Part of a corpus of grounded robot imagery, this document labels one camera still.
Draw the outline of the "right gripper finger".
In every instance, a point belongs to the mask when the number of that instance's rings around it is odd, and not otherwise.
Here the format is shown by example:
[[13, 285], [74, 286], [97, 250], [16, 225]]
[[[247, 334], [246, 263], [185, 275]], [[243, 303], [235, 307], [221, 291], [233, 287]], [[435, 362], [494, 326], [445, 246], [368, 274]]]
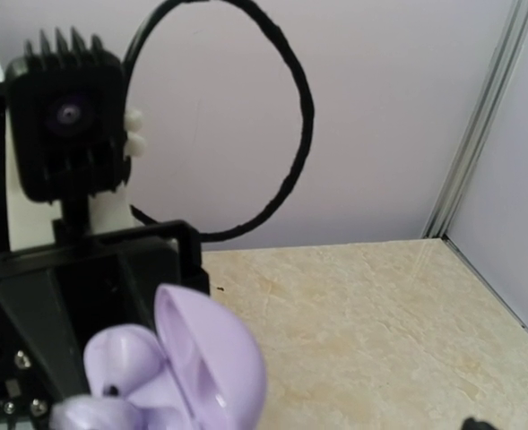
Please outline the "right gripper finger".
[[479, 420], [475, 417], [467, 417], [463, 421], [463, 430], [498, 430], [488, 421]]

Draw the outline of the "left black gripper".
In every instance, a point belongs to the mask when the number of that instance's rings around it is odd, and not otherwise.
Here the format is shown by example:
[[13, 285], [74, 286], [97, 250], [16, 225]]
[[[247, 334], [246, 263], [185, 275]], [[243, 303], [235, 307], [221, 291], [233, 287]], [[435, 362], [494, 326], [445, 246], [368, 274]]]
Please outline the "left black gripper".
[[0, 421], [44, 421], [86, 393], [90, 338], [153, 328], [163, 283], [210, 290], [200, 233], [182, 220], [0, 254]]

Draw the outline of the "purple round charging case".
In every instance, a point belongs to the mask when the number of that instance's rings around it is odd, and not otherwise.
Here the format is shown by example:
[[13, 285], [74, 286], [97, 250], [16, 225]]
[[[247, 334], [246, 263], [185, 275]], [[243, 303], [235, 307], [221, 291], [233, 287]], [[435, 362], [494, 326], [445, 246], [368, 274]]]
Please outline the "purple round charging case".
[[164, 284], [154, 329], [165, 365], [125, 400], [143, 429], [255, 429], [267, 393], [263, 354], [228, 308], [190, 288]]

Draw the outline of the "purple earbud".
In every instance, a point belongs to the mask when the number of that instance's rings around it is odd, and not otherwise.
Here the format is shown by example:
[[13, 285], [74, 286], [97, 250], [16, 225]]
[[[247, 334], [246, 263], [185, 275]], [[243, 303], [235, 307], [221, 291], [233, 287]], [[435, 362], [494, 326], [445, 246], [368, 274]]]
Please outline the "purple earbud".
[[84, 350], [83, 363], [93, 396], [126, 398], [160, 373], [165, 355], [152, 331], [126, 324], [93, 336]]
[[52, 408], [50, 429], [120, 430], [143, 429], [138, 408], [125, 400], [111, 397], [78, 396]]

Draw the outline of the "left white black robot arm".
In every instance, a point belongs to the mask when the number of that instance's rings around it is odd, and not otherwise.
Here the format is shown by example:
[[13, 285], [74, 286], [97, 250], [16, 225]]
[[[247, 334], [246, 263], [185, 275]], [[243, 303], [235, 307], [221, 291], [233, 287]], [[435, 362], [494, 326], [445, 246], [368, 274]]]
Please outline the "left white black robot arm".
[[162, 283], [208, 294], [200, 233], [126, 196], [126, 93], [151, 25], [125, 59], [97, 36], [41, 35], [0, 66], [0, 424], [46, 429], [89, 392], [90, 339], [151, 329]]

